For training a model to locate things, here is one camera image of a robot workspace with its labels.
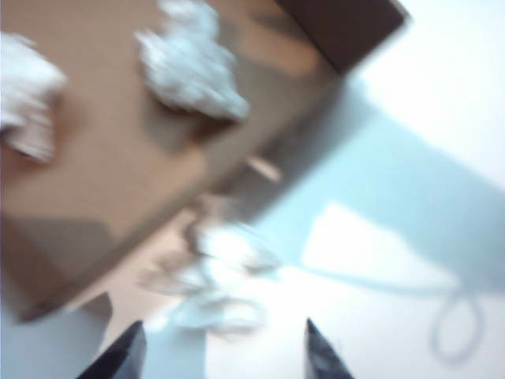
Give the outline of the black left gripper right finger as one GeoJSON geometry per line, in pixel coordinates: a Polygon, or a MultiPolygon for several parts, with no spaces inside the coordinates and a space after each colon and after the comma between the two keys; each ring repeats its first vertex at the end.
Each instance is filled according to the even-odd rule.
{"type": "Polygon", "coordinates": [[[354,379],[344,361],[310,318],[305,324],[305,378],[354,379]]]}

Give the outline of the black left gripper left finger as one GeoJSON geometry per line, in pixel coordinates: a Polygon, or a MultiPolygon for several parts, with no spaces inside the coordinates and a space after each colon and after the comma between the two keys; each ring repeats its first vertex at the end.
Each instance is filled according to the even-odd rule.
{"type": "Polygon", "coordinates": [[[135,321],[81,373],[80,378],[141,378],[146,350],[143,322],[135,321]]]}

